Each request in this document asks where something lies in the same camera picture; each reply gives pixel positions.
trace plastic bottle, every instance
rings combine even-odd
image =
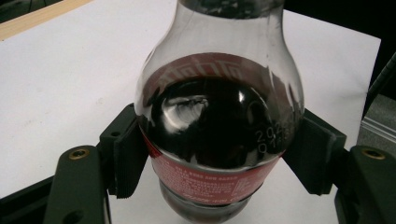
[[[193,223],[238,214],[298,128],[304,97],[283,4],[178,0],[148,56],[135,112],[163,197]]]

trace cola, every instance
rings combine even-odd
[[[221,53],[161,67],[143,93],[136,114],[163,197],[195,223],[219,223],[242,210],[301,115],[292,91],[268,68]]]

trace black mount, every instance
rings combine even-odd
[[[309,110],[283,159],[311,194],[338,188],[341,224],[396,220],[396,160],[371,147],[344,150],[347,137]],[[146,164],[134,105],[127,105],[96,147],[67,150],[55,176],[0,200],[0,223],[111,223],[108,195],[133,195]]]

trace bottle neck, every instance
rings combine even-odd
[[[286,51],[282,5],[268,9],[266,16],[236,20],[196,13],[186,7],[186,2],[201,3],[198,0],[178,0],[173,25],[155,49],[150,58],[151,66],[145,67],[145,74],[150,75],[166,63],[197,53],[239,55],[264,67],[269,66],[274,57],[285,58],[277,55]]]
[[[285,0],[178,0],[183,6],[209,16],[225,19],[266,17],[272,8],[283,6]]]

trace bottle base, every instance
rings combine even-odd
[[[160,180],[160,188],[166,202],[181,217],[195,224],[221,223],[235,217],[248,204],[250,197],[237,203],[204,205],[193,203],[177,196]]]

